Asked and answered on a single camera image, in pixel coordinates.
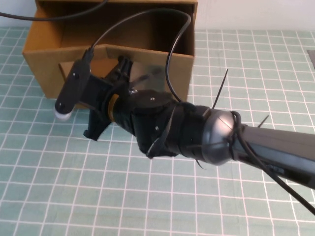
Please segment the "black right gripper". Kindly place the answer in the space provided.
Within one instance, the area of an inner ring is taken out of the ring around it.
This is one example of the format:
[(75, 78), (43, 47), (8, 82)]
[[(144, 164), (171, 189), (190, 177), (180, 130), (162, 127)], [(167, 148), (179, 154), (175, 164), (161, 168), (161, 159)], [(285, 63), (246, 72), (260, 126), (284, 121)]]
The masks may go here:
[(98, 140), (113, 122), (111, 112), (116, 100), (129, 94), (132, 65), (129, 58), (120, 56), (118, 64), (105, 77), (90, 75), (83, 93), (83, 105), (90, 109), (86, 138)]

